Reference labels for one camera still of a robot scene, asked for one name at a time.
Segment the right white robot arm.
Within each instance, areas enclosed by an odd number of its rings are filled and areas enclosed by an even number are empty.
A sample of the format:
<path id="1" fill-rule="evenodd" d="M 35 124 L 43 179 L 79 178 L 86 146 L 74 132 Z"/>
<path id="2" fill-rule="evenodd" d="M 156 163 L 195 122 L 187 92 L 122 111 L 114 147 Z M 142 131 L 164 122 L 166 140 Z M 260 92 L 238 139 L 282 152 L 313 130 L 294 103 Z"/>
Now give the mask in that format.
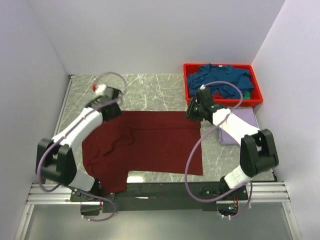
<path id="1" fill-rule="evenodd" d="M 239 165 L 220 180 L 219 193 L 222 198 L 232 199 L 237 194 L 238 186 L 278 166 L 279 158 L 272 132 L 253 126 L 232 113 L 227 106 L 216 104 L 208 88 L 196 92 L 186 117 L 197 122 L 210 122 L 240 146 Z"/>

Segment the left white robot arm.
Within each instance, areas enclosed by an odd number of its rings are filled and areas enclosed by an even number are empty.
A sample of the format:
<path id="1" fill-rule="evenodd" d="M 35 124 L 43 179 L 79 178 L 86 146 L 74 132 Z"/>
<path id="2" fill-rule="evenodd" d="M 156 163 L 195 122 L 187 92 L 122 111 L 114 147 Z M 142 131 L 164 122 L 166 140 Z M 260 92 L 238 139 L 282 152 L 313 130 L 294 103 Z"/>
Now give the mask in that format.
<path id="1" fill-rule="evenodd" d="M 74 152 L 95 129 L 122 114 L 118 105 L 123 95 L 121 90 L 100 84 L 94 93 L 96 97 L 84 106 L 72 123 L 52 138 L 43 138 L 38 143 L 35 167 L 40 183 L 50 180 L 58 186 L 82 190 L 88 201 L 99 197 L 99 183 L 78 170 Z"/>

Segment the dark red t-shirt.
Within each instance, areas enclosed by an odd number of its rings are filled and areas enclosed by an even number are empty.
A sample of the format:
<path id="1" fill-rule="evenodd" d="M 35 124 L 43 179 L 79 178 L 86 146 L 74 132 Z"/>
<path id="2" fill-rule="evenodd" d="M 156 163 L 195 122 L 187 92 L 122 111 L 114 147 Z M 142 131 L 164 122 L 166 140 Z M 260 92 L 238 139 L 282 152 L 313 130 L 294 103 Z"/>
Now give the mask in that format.
<path id="1" fill-rule="evenodd" d="M 183 111 L 123 111 L 82 142 L 82 162 L 105 193 L 123 192 L 130 171 L 183 174 L 200 137 Z"/>

